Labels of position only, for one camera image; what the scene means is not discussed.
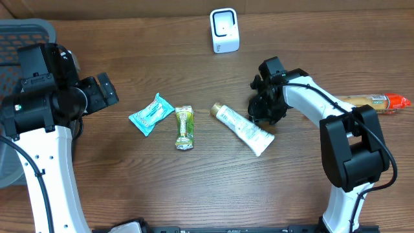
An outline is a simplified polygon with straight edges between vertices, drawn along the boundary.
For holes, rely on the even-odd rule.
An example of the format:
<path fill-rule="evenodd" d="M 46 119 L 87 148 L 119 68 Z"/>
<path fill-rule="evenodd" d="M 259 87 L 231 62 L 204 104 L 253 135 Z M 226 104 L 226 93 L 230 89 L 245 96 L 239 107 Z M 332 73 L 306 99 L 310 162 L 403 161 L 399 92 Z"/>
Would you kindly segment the teal wet wipes packet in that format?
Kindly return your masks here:
<path fill-rule="evenodd" d="M 164 120 L 174 110 L 175 108 L 157 93 L 154 101 L 146 108 L 130 115 L 129 120 L 147 137 L 153 131 L 155 125 Z"/>

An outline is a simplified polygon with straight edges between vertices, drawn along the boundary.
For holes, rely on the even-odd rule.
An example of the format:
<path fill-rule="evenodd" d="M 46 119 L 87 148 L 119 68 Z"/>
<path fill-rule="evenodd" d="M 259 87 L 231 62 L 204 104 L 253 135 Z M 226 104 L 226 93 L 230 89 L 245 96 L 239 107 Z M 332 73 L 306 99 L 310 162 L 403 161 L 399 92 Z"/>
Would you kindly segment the white cream tube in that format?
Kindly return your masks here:
<path fill-rule="evenodd" d="M 216 102 L 210 113 L 231 129 L 255 154 L 260 156 L 273 142 L 275 136 L 249 121 L 227 105 Z"/>

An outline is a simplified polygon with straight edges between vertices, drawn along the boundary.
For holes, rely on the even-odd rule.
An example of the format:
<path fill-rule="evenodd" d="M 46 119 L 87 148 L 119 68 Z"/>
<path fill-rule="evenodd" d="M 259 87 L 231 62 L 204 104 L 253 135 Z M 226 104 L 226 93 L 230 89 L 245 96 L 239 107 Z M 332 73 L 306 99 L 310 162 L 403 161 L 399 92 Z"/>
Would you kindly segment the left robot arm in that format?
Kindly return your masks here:
<path fill-rule="evenodd" d="M 36 232 L 90 232 L 72 165 L 71 124 L 118 103 L 106 73 L 80 79 L 68 50 L 38 43 L 17 51 L 21 93 L 1 104 L 1 141 L 21 161 Z"/>

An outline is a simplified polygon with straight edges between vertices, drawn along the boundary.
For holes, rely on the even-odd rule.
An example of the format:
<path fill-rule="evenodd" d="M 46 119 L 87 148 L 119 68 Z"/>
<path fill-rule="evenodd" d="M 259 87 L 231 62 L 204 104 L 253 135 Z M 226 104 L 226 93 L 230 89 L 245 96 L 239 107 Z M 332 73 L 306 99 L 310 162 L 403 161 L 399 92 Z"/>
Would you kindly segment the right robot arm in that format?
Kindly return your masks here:
<path fill-rule="evenodd" d="M 294 108 L 320 130 L 321 162 L 332 188 L 318 232 L 361 232 L 366 195 L 390 164 L 376 111 L 337 99 L 301 69 L 261 71 L 250 86 L 257 91 L 248 106 L 251 121 L 275 124 Z"/>

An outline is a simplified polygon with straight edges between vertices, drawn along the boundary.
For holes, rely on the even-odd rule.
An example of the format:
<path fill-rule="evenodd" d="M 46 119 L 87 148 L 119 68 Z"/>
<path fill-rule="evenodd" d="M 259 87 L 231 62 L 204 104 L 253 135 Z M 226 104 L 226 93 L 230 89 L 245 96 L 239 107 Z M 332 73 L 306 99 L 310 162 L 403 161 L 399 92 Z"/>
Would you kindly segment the orange spaghetti packet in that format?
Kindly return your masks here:
<path fill-rule="evenodd" d="M 361 94 L 336 97 L 337 99 L 352 104 L 355 107 L 369 105 L 377 113 L 381 114 L 393 114 L 411 105 L 411 102 L 407 98 L 395 93 Z"/>

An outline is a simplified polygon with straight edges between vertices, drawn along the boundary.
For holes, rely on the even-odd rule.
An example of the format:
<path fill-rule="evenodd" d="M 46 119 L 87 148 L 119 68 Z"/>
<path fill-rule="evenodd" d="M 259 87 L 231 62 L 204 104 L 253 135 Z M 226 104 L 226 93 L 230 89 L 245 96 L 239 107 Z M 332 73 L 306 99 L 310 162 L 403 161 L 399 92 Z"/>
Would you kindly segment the green snack packet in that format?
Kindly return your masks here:
<path fill-rule="evenodd" d="M 175 141 L 178 150 L 190 150 L 194 147 L 193 139 L 193 108 L 190 105 L 175 108 L 177 119 L 177 139 Z"/>

